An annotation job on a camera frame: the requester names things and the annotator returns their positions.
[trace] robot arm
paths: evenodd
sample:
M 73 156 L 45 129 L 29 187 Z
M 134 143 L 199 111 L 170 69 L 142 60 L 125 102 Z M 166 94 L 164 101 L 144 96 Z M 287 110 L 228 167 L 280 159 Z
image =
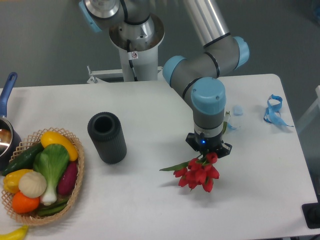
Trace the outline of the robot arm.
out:
M 143 23 L 150 15 L 149 0 L 82 0 L 82 2 L 102 30 L 121 22 Z
M 231 36 L 215 0 L 182 2 L 204 53 L 195 59 L 172 57 L 163 67 L 163 76 L 193 111 L 194 133 L 188 134 L 188 144 L 202 154 L 216 152 L 221 158 L 230 154 L 232 146 L 222 140 L 226 90 L 216 78 L 244 64 L 249 59 L 249 48 L 242 38 Z M 80 4 L 100 29 L 109 28 L 110 38 L 119 48 L 125 82 L 157 76 L 156 46 L 161 43 L 164 30 L 161 21 L 150 14 L 149 0 L 82 0 Z M 152 59 L 139 57 L 134 64 L 126 55 L 151 49 L 155 49 Z
M 249 59 L 247 43 L 232 37 L 214 0 L 183 1 L 204 53 L 195 59 L 174 56 L 163 67 L 163 76 L 193 111 L 194 133 L 186 141 L 201 153 L 230 154 L 232 146 L 222 140 L 226 105 L 223 76 Z

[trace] woven basket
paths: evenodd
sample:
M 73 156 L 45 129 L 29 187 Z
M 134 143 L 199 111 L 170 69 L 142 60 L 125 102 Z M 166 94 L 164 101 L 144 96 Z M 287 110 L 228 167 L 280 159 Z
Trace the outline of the woven basket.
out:
M 45 217 L 39 217 L 37 216 L 37 213 L 35 211 L 25 213 L 25 214 L 18 214 L 16 213 L 13 208 L 12 208 L 12 198 L 14 196 L 13 193 L 6 192 L 5 190 L 2 190 L 2 204 L 4 205 L 4 208 L 7 210 L 7 214 L 14 219 L 18 223 L 22 223 L 24 225 L 29 225 L 29 226 L 40 226 L 40 225 L 45 225 L 49 224 L 51 222 L 54 222 L 58 219 L 60 219 L 75 203 L 80 188 L 81 188 L 81 183 L 83 180 L 84 176 L 84 161 L 85 161 L 85 155 L 84 155 L 84 149 L 79 141 L 79 139 L 72 133 L 69 132 L 68 130 L 65 130 L 63 128 L 49 128 L 49 129 L 44 129 L 44 130 L 39 130 L 38 132 L 34 132 L 32 135 L 29 135 L 27 138 L 24 139 L 24 141 L 20 142 L 19 146 L 16 147 L 15 152 L 13 153 L 11 160 L 12 161 L 16 156 L 18 156 L 20 153 L 22 153 L 24 150 L 29 148 L 30 146 L 34 145 L 35 143 L 40 142 L 40 138 L 43 133 L 47 131 L 53 131 L 62 134 L 65 136 L 67 139 L 69 139 L 74 146 L 76 147 L 78 151 L 78 160 L 77 160 L 77 165 L 78 165 L 78 173 L 77 173 L 77 179 L 75 182 L 75 187 L 71 193 L 70 196 L 67 196 L 69 198 L 66 207 L 60 211 L 59 213 L 56 213 L 55 215 L 52 216 L 45 216 Z M 65 196 L 58 195 L 58 200 L 65 199 Z

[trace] pot handle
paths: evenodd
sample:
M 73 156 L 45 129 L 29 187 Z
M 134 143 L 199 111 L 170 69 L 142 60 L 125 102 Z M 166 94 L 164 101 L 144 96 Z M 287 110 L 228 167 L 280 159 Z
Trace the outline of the pot handle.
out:
M 5 85 L 0 95 L 0 116 L 7 117 L 8 99 L 12 89 L 14 88 L 17 77 L 18 74 L 16 72 L 11 72 L 8 76 L 8 79 L 5 82 Z

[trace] blue joint cap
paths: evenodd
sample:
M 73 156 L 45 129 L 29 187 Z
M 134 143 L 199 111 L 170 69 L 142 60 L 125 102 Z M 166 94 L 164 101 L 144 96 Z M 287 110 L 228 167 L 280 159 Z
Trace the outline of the blue joint cap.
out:
M 91 29 L 93 30 L 93 32 L 95 32 L 95 33 L 101 32 L 102 30 L 100 29 L 100 27 L 98 27 L 98 25 L 95 23 L 95 21 L 92 19 L 92 17 L 88 13 L 83 1 L 79 2 L 79 7 L 80 7 L 86 21 L 89 23 Z
M 170 86 L 171 86 L 171 76 L 174 73 L 176 66 L 184 59 L 186 58 L 183 56 L 173 56 L 164 64 L 162 75 Z
M 191 101 L 201 113 L 216 115 L 225 109 L 226 88 L 218 79 L 200 78 L 192 87 Z
M 239 51 L 240 51 L 240 53 L 239 53 L 239 63 L 238 63 L 238 66 L 236 66 L 236 69 L 237 69 L 238 67 L 240 67 L 241 65 L 245 64 L 248 61 L 249 56 L 250 56 L 250 51 L 249 51 L 248 44 L 244 41 L 244 39 L 242 37 L 235 36 L 233 38 L 238 43 Z

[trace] orange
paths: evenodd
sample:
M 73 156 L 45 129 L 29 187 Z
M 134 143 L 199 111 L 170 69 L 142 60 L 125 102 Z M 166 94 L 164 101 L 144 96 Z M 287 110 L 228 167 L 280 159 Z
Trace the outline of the orange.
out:
M 25 214 L 35 210 L 40 204 L 40 197 L 30 198 L 18 191 L 12 198 L 12 208 L 17 214 Z

